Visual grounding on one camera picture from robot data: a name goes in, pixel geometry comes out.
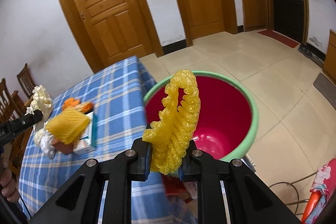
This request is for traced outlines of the person left hand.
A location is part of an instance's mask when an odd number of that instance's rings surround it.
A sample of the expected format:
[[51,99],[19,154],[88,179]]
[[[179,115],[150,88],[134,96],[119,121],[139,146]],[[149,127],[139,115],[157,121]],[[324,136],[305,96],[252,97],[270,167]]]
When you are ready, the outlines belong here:
[[18,202],[19,193],[16,187],[16,183],[12,178],[12,171],[9,168],[9,164],[5,159],[1,159],[3,164],[3,174],[1,176],[2,195],[11,203]]

